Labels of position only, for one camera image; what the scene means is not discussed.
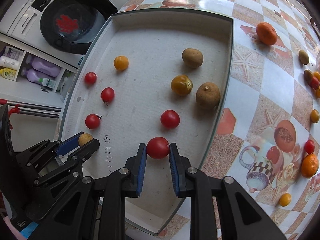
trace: metal screw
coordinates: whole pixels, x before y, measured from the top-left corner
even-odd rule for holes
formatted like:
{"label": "metal screw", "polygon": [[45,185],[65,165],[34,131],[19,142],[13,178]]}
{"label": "metal screw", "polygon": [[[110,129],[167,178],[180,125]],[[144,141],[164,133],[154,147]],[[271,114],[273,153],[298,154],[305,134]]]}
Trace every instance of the metal screw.
{"label": "metal screw", "polygon": [[195,167],[189,167],[187,171],[191,174],[195,174],[198,170]]}
{"label": "metal screw", "polygon": [[232,184],[235,180],[233,179],[233,177],[227,176],[224,178],[224,181],[228,184]]}
{"label": "metal screw", "polygon": [[127,174],[129,172],[129,170],[127,168],[121,168],[119,169],[119,173],[120,174]]}
{"label": "metal screw", "polygon": [[90,182],[91,182],[91,177],[89,177],[89,176],[84,177],[84,178],[82,179],[82,182],[83,182],[84,184],[90,183]]}

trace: washing machine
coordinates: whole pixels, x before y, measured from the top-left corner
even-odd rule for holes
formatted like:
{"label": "washing machine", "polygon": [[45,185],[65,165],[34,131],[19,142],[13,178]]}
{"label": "washing machine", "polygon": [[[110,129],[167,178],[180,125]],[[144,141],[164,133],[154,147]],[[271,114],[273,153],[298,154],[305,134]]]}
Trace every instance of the washing machine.
{"label": "washing machine", "polygon": [[111,14],[112,0],[14,0],[0,32],[79,67]]}

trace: pink cloth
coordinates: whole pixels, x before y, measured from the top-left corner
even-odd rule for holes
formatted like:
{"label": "pink cloth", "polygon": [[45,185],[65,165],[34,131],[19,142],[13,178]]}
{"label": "pink cloth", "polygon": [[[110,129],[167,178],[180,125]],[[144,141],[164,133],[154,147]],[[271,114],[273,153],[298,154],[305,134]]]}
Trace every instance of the pink cloth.
{"label": "pink cloth", "polygon": [[4,222],[7,224],[8,228],[11,230],[11,232],[14,234],[14,236],[18,239],[18,240],[27,240],[25,237],[23,237],[20,232],[15,229],[15,227],[11,224],[10,222],[10,218],[9,217],[5,217]]}

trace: purple bottle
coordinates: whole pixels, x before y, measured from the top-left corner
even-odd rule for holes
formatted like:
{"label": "purple bottle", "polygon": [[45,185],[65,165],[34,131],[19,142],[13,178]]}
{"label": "purple bottle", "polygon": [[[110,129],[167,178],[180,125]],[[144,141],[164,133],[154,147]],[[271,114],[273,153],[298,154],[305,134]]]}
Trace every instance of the purple bottle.
{"label": "purple bottle", "polygon": [[32,55],[28,55],[26,59],[26,63],[27,64],[30,63],[35,70],[45,73],[52,77],[58,76],[61,70],[59,66],[45,59],[32,56]]}
{"label": "purple bottle", "polygon": [[26,67],[22,68],[21,76],[27,76],[27,79],[30,82],[37,83],[39,85],[41,85],[41,82],[39,81],[40,78],[49,78],[51,80],[54,80],[53,77],[51,77],[51,76],[49,76],[47,74],[44,74],[44,73],[42,73],[40,71],[36,71],[33,68],[27,69]]}

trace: red tomato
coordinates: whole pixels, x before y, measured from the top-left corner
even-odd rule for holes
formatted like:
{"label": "red tomato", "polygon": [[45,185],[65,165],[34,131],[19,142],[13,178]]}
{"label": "red tomato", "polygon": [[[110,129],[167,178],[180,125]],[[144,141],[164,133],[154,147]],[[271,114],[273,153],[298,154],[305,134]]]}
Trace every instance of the red tomato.
{"label": "red tomato", "polygon": [[176,128],[180,123],[180,117],[176,111],[166,110],[162,113],[160,121],[165,128]]}
{"label": "red tomato", "polygon": [[97,114],[89,114],[85,119],[85,125],[89,129],[96,129],[100,125],[101,116]]}
{"label": "red tomato", "polygon": [[147,154],[154,159],[163,159],[170,152],[169,143],[163,137],[152,138],[147,144]]}
{"label": "red tomato", "polygon": [[319,88],[319,80],[316,77],[312,77],[310,81],[310,87],[312,87],[314,90]]}
{"label": "red tomato", "polygon": [[304,150],[311,154],[315,151],[315,143],[313,140],[306,141],[306,144],[304,145]]}
{"label": "red tomato", "polygon": [[97,81],[97,75],[94,72],[88,72],[84,76],[84,82],[88,85],[92,85]]}
{"label": "red tomato", "polygon": [[114,97],[115,97],[115,92],[112,88],[105,88],[104,90],[102,90],[100,95],[101,100],[105,104],[111,102]]}

